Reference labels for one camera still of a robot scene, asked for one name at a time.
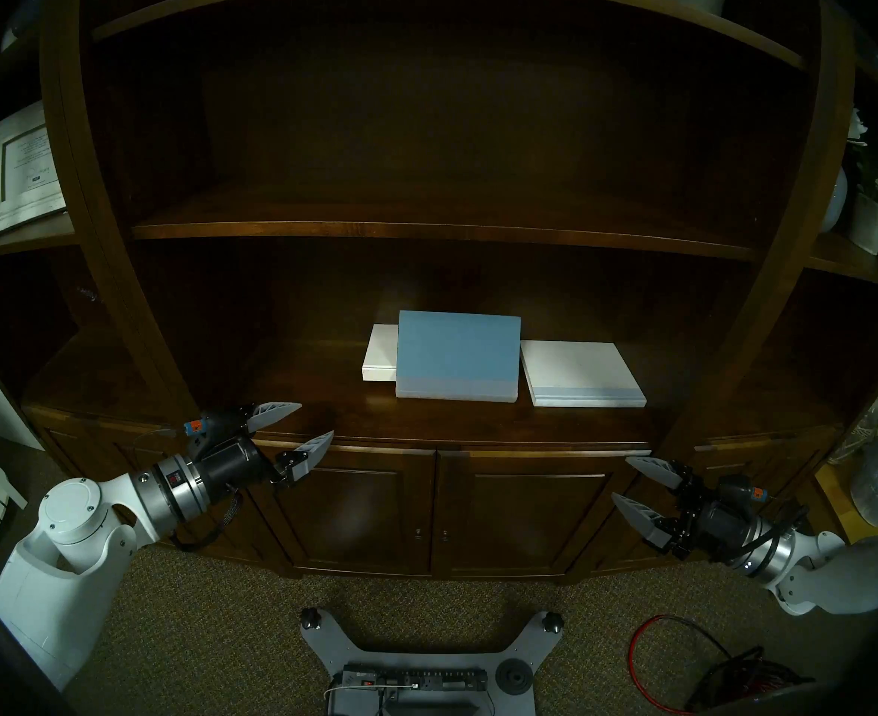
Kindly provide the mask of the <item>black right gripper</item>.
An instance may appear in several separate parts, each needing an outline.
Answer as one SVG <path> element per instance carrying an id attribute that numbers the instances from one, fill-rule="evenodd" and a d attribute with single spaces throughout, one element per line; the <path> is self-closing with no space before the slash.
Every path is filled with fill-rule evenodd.
<path id="1" fill-rule="evenodd" d="M 679 518 L 666 518 L 622 494 L 613 502 L 643 542 L 658 553 L 685 560 L 703 551 L 711 561 L 746 558 L 763 545 L 763 522 L 754 503 L 763 503 L 763 488 L 752 483 L 719 483 L 710 489 L 697 483 L 693 469 L 652 456 L 627 456 L 625 461 L 648 479 L 664 486 L 676 499 Z"/>

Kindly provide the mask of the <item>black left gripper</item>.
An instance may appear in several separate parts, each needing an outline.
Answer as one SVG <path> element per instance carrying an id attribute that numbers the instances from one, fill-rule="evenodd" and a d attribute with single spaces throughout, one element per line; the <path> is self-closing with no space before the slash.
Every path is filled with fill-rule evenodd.
<path id="1" fill-rule="evenodd" d="M 247 433 L 257 433 L 301 408 L 297 402 L 267 402 L 241 409 Z M 303 480 L 326 455 L 334 432 L 317 436 L 293 450 L 277 454 L 274 466 L 248 435 L 241 434 L 208 450 L 198 459 L 198 473 L 208 502 L 258 484 L 274 474 L 274 487 L 288 489 Z"/>

